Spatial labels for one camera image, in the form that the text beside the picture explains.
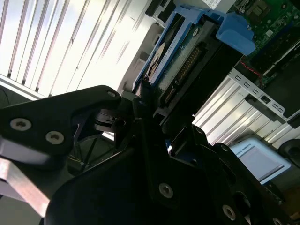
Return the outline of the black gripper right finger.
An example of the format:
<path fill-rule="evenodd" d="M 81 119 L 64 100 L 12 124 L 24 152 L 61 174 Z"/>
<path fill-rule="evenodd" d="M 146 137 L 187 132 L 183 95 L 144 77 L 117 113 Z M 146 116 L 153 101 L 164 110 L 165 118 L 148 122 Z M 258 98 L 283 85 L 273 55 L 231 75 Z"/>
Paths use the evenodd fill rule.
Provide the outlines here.
<path fill-rule="evenodd" d="M 241 160 L 222 143 L 209 144 L 206 134 L 191 124 L 170 134 L 171 155 L 203 172 L 202 194 L 212 201 L 217 225 L 293 225 Z"/>

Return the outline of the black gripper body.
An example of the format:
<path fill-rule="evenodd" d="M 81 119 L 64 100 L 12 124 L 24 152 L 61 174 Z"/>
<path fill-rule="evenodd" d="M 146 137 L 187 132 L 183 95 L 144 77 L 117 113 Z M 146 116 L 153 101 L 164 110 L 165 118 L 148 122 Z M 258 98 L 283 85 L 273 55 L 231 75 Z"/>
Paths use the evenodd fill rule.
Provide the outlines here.
<path fill-rule="evenodd" d="M 65 183 L 53 196 L 46 225 L 232 225 L 202 166 L 154 158 L 149 187 L 141 150 L 128 149 Z"/>

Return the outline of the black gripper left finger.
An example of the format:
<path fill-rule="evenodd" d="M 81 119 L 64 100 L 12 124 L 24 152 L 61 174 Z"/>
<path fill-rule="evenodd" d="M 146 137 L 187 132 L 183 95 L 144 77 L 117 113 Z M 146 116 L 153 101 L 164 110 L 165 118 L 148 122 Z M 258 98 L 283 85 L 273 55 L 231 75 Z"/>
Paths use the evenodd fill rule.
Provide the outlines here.
<path fill-rule="evenodd" d="M 141 150 L 149 187 L 154 158 L 165 158 L 166 147 L 153 110 L 144 99 L 121 97 L 100 85 L 2 108 L 0 111 L 0 191 L 47 211 L 62 187 L 60 171 L 78 142 L 104 131 L 115 134 L 116 153 Z"/>

